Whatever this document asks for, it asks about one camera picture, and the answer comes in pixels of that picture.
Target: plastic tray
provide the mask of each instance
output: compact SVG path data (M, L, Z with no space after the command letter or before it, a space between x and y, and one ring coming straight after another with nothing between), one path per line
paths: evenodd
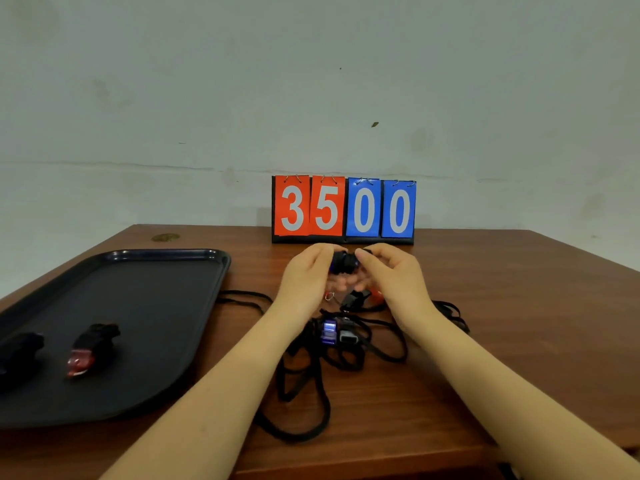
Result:
M0 313L0 342L45 338L38 370L0 392L0 429L93 421L130 411L169 388L193 360L231 258L217 250L123 250L76 264ZM78 335L117 323L113 361L68 378Z

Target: red number card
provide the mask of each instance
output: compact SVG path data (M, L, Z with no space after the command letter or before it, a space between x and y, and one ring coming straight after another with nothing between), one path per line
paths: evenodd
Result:
M276 175L273 206L273 233L309 235L308 175Z
M310 208L309 234L342 235L344 177L314 175Z

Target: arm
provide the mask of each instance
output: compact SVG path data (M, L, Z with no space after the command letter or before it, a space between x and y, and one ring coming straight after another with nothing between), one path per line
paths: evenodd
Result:
M280 357L322 299L334 248L294 257L267 313L102 480L228 478Z
M640 464L528 383L446 320L411 255L375 244L356 255L399 325L437 364L460 398L525 478L640 478Z

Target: wooden table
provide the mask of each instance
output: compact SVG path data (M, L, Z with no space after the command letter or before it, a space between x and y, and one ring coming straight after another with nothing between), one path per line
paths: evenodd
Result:
M180 238L151 241L167 232ZM272 245L268 228L132 226L0 300L0 309L83 257L164 247L226 250L233 263L224 287L274 296L284 266L304 246ZM480 344L615 443L640 445L640 273L519 230L418 230L412 252L432 298L457 304ZM197 375L257 318L254 310L216 306ZM392 343L380 333L381 346ZM434 367L421 376L373 355L359 373L325 367L329 428L295 446L252 428L236 476L354 479L482 464L491 439ZM128 419L2 432L0 478L94 479L167 407ZM288 429L302 430L319 417L313 387L288 406L268 393L265 407Z

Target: forearm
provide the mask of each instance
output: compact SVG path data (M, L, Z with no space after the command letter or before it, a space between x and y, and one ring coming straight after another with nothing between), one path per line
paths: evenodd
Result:
M133 444L103 480L226 479L295 321L276 305Z
M640 476L640 466L620 448L455 325L433 312L412 323L409 334L526 478Z

